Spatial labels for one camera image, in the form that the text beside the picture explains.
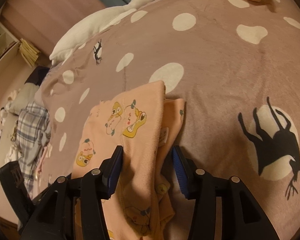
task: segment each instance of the white cabinet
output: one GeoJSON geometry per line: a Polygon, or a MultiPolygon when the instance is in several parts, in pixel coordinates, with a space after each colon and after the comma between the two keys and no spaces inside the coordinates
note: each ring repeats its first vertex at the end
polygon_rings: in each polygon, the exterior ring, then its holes
{"type": "Polygon", "coordinates": [[[0,74],[18,52],[19,40],[0,23],[0,74]]]}

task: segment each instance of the white label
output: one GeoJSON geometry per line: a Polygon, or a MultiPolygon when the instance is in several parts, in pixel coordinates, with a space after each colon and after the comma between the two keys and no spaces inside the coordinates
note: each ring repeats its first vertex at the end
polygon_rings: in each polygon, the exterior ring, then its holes
{"type": "Polygon", "coordinates": [[[161,147],[166,144],[168,135],[169,135],[169,127],[161,129],[158,147],[161,147]]]}

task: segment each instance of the goose plush toy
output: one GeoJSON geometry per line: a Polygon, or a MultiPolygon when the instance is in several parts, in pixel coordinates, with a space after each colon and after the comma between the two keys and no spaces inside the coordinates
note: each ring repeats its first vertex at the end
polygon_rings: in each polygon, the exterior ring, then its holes
{"type": "Polygon", "coordinates": [[[49,57],[52,65],[68,59],[92,36],[112,25],[114,19],[118,21],[152,1],[154,0],[131,0],[127,5],[105,8],[85,17],[58,41],[49,57]]]}

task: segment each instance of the plaid cloth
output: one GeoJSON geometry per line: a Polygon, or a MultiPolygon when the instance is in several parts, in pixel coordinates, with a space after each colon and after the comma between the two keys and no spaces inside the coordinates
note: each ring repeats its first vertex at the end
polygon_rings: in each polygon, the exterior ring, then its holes
{"type": "Polygon", "coordinates": [[[15,146],[21,153],[18,158],[26,189],[32,197],[34,174],[43,148],[50,139],[49,114],[47,109],[30,102],[18,118],[15,146]]]}

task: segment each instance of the bed sheet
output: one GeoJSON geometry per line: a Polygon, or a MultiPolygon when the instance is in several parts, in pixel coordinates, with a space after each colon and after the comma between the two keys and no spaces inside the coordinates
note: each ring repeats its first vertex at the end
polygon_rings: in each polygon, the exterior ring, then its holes
{"type": "MultiPolygon", "coordinates": [[[[42,84],[52,150],[39,189],[71,173],[93,106],[157,80],[167,98],[186,100],[176,140],[186,157],[214,176],[240,177],[280,239],[291,239],[300,227],[300,10],[293,0],[162,0],[91,38],[42,84]]],[[[165,239],[186,239],[194,202],[180,193],[169,159],[162,173],[176,212],[165,239]]]]}

